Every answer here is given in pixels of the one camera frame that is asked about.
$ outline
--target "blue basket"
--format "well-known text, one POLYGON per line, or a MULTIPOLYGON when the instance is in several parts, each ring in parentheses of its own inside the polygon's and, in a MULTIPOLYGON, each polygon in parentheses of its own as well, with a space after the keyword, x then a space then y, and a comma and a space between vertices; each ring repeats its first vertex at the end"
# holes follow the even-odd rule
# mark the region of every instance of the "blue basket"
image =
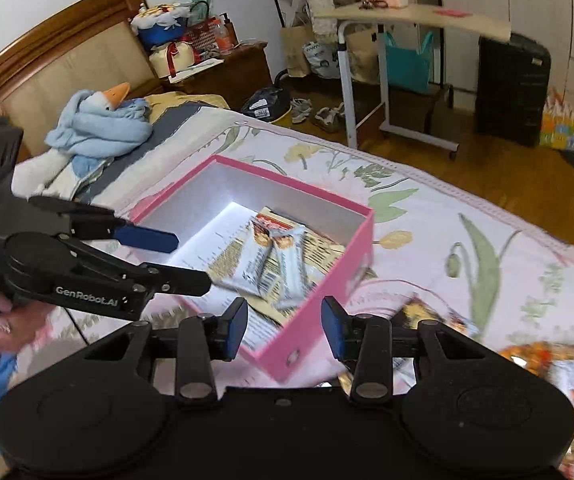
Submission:
POLYGON ((154 25, 151 28, 141 28, 138 31, 138 38, 145 47, 150 51, 152 47, 178 40, 185 34, 187 28, 187 18, 176 18, 176 25, 172 27, 161 27, 154 25))
POLYGON ((419 51, 400 48, 388 32, 385 37, 387 81, 419 94, 429 93, 429 76, 434 60, 434 35, 427 32, 419 51))

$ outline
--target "brown paper bag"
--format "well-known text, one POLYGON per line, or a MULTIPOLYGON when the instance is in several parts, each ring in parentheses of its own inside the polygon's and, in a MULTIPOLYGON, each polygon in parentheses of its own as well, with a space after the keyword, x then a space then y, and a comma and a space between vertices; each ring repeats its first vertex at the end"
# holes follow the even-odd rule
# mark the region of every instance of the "brown paper bag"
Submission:
POLYGON ((311 25, 287 27, 281 29, 283 50, 287 58, 287 72, 291 77, 305 77, 311 73, 307 58, 302 47, 314 41, 314 31, 311 25))
POLYGON ((349 64, 352 68, 352 79, 361 83, 378 85, 378 44, 371 40, 376 28, 368 28, 347 34, 349 64))

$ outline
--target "nightstand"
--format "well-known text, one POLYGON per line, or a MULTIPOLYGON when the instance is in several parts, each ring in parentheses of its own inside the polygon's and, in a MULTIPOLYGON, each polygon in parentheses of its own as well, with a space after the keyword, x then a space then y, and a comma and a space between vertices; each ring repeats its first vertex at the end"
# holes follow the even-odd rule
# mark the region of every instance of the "nightstand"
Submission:
POLYGON ((241 45, 222 56, 224 63, 178 83, 161 79, 165 91, 223 96, 232 110, 240 110, 254 92, 272 84, 264 41, 241 45))

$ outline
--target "teal bag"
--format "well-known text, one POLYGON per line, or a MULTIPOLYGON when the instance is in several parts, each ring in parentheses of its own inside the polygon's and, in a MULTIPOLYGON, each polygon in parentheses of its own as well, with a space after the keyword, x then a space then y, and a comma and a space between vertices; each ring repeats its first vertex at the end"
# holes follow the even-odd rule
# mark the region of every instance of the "teal bag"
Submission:
POLYGON ((427 32, 419 51, 400 48, 391 33, 385 35, 387 81, 419 94, 429 93, 429 75, 434 61, 434 35, 427 32))

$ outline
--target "wooden headboard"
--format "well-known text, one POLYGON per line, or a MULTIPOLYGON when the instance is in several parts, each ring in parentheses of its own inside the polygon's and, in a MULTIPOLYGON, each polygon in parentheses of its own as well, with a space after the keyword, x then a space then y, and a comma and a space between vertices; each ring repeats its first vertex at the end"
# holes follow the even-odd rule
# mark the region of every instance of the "wooden headboard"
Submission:
POLYGON ((47 150, 44 136, 80 89, 128 81, 130 97, 160 91, 160 81, 129 20, 141 0, 81 0, 0 52, 0 115, 25 130, 27 155, 47 150))

